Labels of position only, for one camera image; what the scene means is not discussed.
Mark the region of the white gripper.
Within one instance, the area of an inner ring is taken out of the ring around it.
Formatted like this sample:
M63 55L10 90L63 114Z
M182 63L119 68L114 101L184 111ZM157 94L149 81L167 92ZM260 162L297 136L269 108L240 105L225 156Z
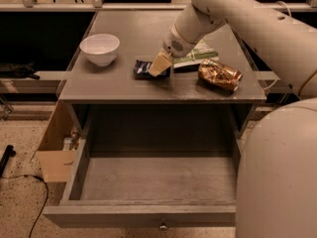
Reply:
M174 23L163 38L161 49L149 69L151 76L158 76L172 65L172 57L185 57L197 44L196 32L189 24Z

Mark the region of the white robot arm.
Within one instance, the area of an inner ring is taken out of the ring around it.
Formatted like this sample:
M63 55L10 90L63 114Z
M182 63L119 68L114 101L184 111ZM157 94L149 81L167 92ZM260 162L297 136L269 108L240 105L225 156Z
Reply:
M317 30L256 0L190 0L150 69L158 75L229 24L296 102L250 133L237 179L237 238L317 238Z

